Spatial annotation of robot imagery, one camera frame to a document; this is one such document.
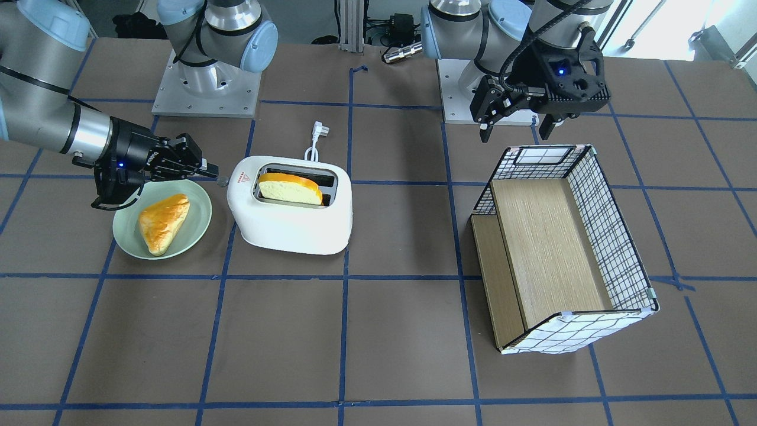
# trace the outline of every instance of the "metal base plate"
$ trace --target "metal base plate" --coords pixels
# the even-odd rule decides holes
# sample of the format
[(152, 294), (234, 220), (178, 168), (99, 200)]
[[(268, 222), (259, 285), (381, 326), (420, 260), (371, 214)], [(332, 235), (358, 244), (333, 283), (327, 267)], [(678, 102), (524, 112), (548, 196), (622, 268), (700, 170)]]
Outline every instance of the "metal base plate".
[(242, 71), (229, 83), (222, 96), (202, 98), (188, 92), (179, 76), (179, 67), (172, 64), (171, 51), (160, 88), (152, 105), (153, 115), (171, 117), (239, 117), (253, 118), (260, 91), (260, 74)]
[[(467, 59), (439, 59), (437, 61), (445, 123), (478, 124), (471, 119), (471, 99), (463, 93), (457, 83), (460, 74), (469, 62)], [(495, 125), (531, 126), (534, 123), (534, 119), (536, 120), (536, 124), (538, 124), (539, 116), (537, 114), (530, 110), (522, 110), (499, 120)]]

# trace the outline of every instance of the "bread in toaster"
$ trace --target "bread in toaster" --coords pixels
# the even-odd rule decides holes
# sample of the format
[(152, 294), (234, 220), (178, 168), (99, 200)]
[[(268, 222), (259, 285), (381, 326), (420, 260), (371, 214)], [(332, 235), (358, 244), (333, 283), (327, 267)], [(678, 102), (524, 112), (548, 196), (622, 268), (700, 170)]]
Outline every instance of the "bread in toaster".
[(260, 193), (267, 199), (278, 199), (305, 204), (323, 204), (323, 194), (318, 183), (287, 173), (264, 173), (257, 180)]
[(189, 212), (189, 198), (176, 194), (139, 213), (139, 231), (154, 256), (165, 254)]

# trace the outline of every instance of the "plate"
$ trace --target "plate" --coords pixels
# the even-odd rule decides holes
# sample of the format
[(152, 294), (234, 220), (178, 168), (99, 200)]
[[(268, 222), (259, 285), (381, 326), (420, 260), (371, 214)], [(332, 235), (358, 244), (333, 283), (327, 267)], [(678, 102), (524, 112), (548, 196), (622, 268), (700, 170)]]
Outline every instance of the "plate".
[[(189, 198), (189, 212), (184, 224), (179, 228), (168, 250), (161, 256), (154, 256), (147, 248), (139, 232), (139, 214), (150, 205), (175, 194), (186, 194)], [(131, 202), (136, 193), (126, 200)], [(118, 246), (126, 253), (147, 260), (160, 260), (180, 255), (189, 250), (202, 238), (210, 224), (213, 207), (210, 197), (202, 186), (191, 180), (169, 180), (166, 182), (147, 182), (142, 195), (134, 205), (116, 211), (113, 217), (113, 236)]]

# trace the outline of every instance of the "white plug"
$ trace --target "white plug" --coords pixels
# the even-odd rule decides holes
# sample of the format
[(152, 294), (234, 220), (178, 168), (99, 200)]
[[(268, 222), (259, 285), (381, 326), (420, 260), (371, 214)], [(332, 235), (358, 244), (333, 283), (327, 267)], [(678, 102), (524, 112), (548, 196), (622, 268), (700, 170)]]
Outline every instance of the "white plug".
[(305, 151), (305, 159), (310, 161), (318, 161), (318, 149), (316, 149), (316, 143), (319, 136), (328, 136), (329, 128), (324, 126), (320, 121), (316, 121), (313, 125), (313, 144)]

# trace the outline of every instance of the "storage box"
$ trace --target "storage box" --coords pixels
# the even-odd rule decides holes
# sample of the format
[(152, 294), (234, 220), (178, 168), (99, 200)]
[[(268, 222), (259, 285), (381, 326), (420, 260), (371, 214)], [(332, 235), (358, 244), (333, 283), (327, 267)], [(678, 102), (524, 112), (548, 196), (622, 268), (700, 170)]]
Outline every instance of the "storage box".
[(573, 352), (659, 310), (590, 145), (508, 148), (471, 222), (503, 354)]

